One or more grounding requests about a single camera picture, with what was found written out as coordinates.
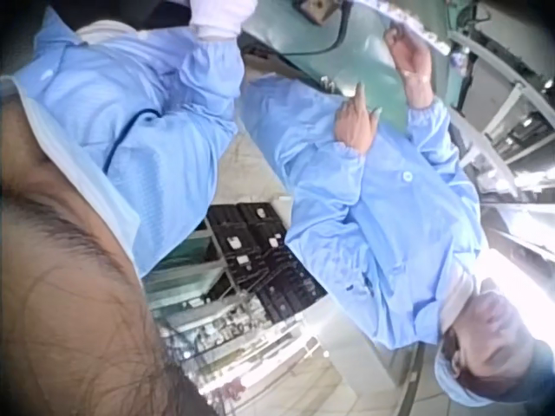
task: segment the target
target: cuff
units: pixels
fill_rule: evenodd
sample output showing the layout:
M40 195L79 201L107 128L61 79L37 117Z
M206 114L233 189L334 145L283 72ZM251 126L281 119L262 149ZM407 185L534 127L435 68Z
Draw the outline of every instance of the cuff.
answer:
M355 149L345 145L341 141L327 143L322 146L321 149L353 164L364 164L364 161L366 160L365 155L360 154Z
M241 33L239 31L233 29L223 29L218 28L216 26L195 26L195 31L197 33L197 37L200 40L211 40L211 39L221 39L221 40L229 40L235 39Z
M408 125L409 126L424 126L431 121L438 120L447 112L443 102L435 97L432 105L422 110L415 110L410 108L408 110Z

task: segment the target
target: blue uniform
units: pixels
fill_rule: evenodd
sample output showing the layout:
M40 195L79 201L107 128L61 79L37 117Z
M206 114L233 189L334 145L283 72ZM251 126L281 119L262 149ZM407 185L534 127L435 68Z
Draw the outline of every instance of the blue uniform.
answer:
M237 43L202 42L172 28L87 45L48 9L35 52L17 82L107 168L138 214L132 252L144 276L212 201L218 160L237 131L233 105L244 74Z
M436 343L450 276L484 243L447 109L411 110L406 133L380 122L361 157L334 137L342 101L275 76L244 91L245 126L293 195L286 243L372 340Z

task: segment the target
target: hand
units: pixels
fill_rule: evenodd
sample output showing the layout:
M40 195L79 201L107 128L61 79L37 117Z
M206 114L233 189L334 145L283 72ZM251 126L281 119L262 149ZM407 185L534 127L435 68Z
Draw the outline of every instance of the hand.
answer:
M233 39L257 0L191 0L191 26L203 40Z
M401 25L392 26L384 38L403 80L408 105L415 109L430 107L434 101L430 49Z
M337 110L336 139L359 154L366 154L374 141L381 112L381 108L368 112L364 86L358 83L355 96L345 101Z

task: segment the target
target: person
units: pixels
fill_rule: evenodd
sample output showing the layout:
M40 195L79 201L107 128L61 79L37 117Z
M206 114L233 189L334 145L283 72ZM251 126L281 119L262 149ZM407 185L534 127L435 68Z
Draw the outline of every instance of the person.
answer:
M125 201L96 208L139 277L195 229L212 202L218 160L237 132L244 64L236 38L255 6L193 1L193 30L137 31L102 20L77 32L47 8L35 59L14 75L59 127L59 140L86 153Z
M293 196L286 243L371 340L440 343L435 372L454 400L530 399L552 386L552 352L473 275L480 203L434 97L430 51L402 26L385 43L405 133L368 112L360 84L346 101L275 75L244 86L245 128Z
M48 8L34 60L0 78L1 414L216 414L140 278L210 204L255 5L192 0L191 28L79 34Z

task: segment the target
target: white fabric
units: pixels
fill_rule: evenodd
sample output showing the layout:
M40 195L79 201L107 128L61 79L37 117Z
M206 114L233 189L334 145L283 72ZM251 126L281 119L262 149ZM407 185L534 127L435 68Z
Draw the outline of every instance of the white fabric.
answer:
M234 38L257 6L257 0L191 0L191 26L201 39Z
M468 299L477 290L476 279L466 273L458 264L454 267L453 278L449 283L447 297L441 306L441 333L445 334L465 307Z
M131 26L115 20L99 20L77 30L77 35L91 45L105 42L126 33L133 33Z
M29 125L42 151L102 218L135 265L133 244L140 224L137 213L91 158L74 141L66 139L64 130L48 111L26 96L15 78L0 76L0 87L1 96L19 93Z

